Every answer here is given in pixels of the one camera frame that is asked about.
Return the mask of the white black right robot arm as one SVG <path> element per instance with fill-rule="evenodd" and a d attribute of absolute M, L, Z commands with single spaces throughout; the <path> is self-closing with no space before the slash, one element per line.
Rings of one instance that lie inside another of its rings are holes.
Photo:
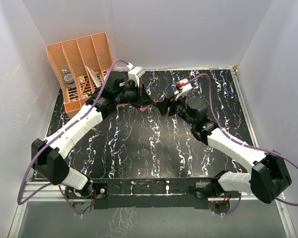
<path fill-rule="evenodd" d="M 269 152 L 249 148 L 248 144 L 226 137 L 218 125 L 208 117 L 208 108 L 197 97 L 169 98 L 155 105 L 164 115 L 178 115 L 191 126 L 191 133 L 200 142 L 231 157 L 246 173 L 221 171 L 200 191 L 204 194 L 224 196 L 229 191 L 254 194 L 260 201 L 270 204 L 292 180 L 284 160 Z"/>

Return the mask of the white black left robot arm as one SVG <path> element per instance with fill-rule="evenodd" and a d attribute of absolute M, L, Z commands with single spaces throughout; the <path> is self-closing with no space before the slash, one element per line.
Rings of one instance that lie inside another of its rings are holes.
<path fill-rule="evenodd" d="M 115 112 L 118 105 L 143 108 L 154 104 L 141 81 L 144 73 L 140 66 L 128 73 L 108 73 L 102 87 L 94 91 L 65 126 L 45 140 L 36 139 L 32 143 L 32 168 L 51 184 L 73 187 L 80 197 L 89 197 L 93 190 L 89 178 L 69 167 L 65 158 L 93 127 Z"/>

